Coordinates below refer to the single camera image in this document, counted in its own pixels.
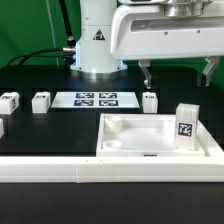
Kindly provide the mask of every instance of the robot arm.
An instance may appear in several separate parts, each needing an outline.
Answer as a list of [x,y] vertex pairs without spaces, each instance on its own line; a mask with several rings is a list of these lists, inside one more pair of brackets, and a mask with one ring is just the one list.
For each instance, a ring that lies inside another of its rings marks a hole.
[[117,60],[209,58],[199,83],[209,85],[224,55],[224,1],[120,2],[124,5],[114,14],[111,33]]

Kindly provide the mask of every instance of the white platform edge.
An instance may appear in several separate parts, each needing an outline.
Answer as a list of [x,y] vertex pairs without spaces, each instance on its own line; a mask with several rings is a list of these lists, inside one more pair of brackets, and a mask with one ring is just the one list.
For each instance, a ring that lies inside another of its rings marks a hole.
[[224,157],[1,157],[0,182],[223,182]]

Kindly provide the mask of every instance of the black table surface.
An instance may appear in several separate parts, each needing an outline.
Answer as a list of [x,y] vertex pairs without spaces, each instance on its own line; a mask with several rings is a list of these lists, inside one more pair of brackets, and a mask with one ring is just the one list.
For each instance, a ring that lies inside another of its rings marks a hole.
[[[175,114],[179,103],[200,105],[200,121],[224,148],[224,94],[199,88],[195,70],[153,67],[159,114]],[[130,68],[114,80],[90,81],[63,67],[0,69],[0,94],[18,92],[20,106],[4,115],[0,156],[95,156],[101,113],[139,109],[50,109],[32,114],[36,92],[135,92],[141,105],[144,76]],[[224,223],[224,183],[0,184],[0,223]]]

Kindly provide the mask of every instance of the white box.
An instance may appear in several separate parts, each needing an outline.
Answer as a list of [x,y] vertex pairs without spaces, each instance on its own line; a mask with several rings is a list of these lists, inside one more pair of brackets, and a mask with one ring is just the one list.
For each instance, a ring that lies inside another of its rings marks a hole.
[[0,97],[0,114],[12,114],[19,106],[19,94],[16,92],[4,93]]
[[96,155],[204,157],[198,139],[194,150],[174,148],[175,118],[175,115],[101,114]]
[[145,92],[142,95],[142,107],[144,113],[157,113],[158,99],[155,93]]
[[176,110],[176,130],[174,137],[174,147],[176,149],[194,150],[198,116],[198,105],[179,104]]
[[0,138],[4,135],[3,120],[0,119]]
[[32,111],[35,114],[46,114],[51,105],[49,92],[37,92],[32,99]]

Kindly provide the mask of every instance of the white block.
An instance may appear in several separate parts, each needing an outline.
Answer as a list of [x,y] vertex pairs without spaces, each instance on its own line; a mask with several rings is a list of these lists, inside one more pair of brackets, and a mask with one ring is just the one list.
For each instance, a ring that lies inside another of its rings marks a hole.
[[0,138],[4,135],[3,120],[0,119]]
[[19,106],[19,94],[16,92],[4,93],[0,98],[0,114],[12,114]]
[[34,114],[46,114],[51,105],[49,92],[37,92],[32,99],[32,111]]
[[155,93],[145,92],[142,95],[142,107],[144,113],[157,113],[158,99]]
[[198,105],[179,104],[177,107],[174,136],[176,149],[195,149],[198,115]]

